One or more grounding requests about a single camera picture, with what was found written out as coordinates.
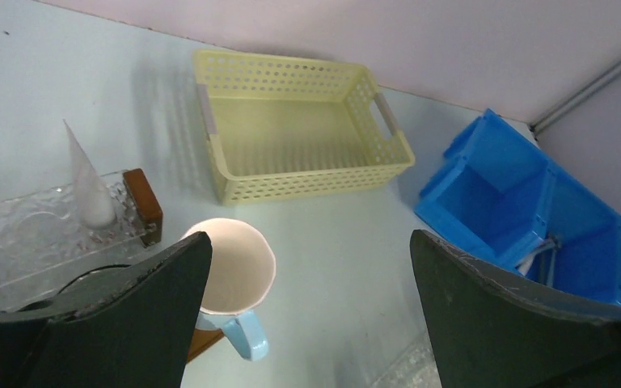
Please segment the light blue mug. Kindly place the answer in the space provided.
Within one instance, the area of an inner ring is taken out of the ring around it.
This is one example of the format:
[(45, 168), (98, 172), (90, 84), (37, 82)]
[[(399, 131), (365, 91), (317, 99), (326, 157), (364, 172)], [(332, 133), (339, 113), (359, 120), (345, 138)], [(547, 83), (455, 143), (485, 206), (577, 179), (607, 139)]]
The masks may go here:
[(254, 309), (266, 298), (277, 273), (276, 257), (253, 226), (230, 218), (211, 218), (181, 236), (204, 232), (212, 259), (195, 328), (220, 330), (247, 361), (268, 354), (269, 342)]

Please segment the dark grey mug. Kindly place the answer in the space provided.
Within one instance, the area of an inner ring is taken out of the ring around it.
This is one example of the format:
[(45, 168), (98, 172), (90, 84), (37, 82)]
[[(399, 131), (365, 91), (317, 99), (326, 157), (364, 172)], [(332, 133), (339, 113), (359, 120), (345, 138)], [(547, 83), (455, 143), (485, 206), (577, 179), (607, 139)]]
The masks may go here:
[(25, 305), (24, 307), (18, 309), (18, 312), (44, 309), (53, 304), (53, 299), (57, 295), (60, 295), (62, 293), (68, 293), (75, 289), (79, 289), (83, 285), (86, 285), (87, 283), (89, 283), (91, 280), (93, 280), (96, 277), (105, 276), (108, 273), (121, 271), (128, 267), (129, 267), (129, 264), (113, 264), (113, 265), (107, 265), (107, 266), (103, 266), (103, 267), (99, 267), (99, 268), (95, 268), (90, 271), (87, 271), (83, 273), (82, 275), (77, 276), (76, 278), (68, 282), (63, 287), (61, 287), (52, 296), (44, 298), (44, 299), (40, 299), (39, 301), (36, 301), (36, 302), (29, 303)]

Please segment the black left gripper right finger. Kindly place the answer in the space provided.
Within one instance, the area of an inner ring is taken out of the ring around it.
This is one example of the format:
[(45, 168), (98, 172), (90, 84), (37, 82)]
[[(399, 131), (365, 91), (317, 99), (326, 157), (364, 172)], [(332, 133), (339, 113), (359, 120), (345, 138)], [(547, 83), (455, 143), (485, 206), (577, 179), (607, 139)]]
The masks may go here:
[(621, 387), (621, 306), (564, 293), (414, 230), (416, 287), (444, 387)]

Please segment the clear container with brown lid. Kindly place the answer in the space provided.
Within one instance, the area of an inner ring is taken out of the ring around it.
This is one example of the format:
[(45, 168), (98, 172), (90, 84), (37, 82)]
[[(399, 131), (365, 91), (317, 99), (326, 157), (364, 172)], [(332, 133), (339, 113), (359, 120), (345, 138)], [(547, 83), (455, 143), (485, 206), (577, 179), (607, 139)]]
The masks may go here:
[(0, 202), (0, 310), (61, 292), (96, 270), (127, 267), (162, 239), (163, 210), (143, 170), (103, 175), (114, 221), (91, 229), (71, 185)]

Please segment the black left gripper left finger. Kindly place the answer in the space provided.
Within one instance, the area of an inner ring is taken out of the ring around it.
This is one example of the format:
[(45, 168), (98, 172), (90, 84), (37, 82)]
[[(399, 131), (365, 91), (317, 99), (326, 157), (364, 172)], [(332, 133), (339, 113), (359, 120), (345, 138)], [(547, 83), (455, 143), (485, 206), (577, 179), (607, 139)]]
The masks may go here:
[(198, 232), (32, 308), (0, 312), (0, 387), (177, 387), (213, 248)]

